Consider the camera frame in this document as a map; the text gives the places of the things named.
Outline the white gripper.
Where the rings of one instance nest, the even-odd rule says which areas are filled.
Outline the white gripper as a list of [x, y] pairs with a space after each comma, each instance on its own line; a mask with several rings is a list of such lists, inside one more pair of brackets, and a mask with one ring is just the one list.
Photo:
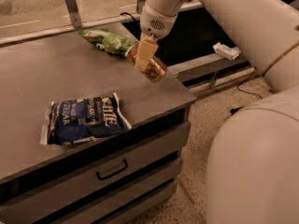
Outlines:
[[137, 46], [135, 68], [144, 71], [150, 59], [158, 49], [157, 39], [163, 39], [169, 35], [178, 15], [165, 16], [146, 3], [140, 16], [142, 36]]

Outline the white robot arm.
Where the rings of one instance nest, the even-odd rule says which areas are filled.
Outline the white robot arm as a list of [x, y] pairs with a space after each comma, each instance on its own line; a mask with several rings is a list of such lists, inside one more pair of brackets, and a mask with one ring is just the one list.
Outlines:
[[[143, 35], [166, 37], [185, 0], [147, 0]], [[206, 224], [299, 224], [299, 11], [281, 0], [199, 0], [274, 95], [232, 115], [206, 168]]]

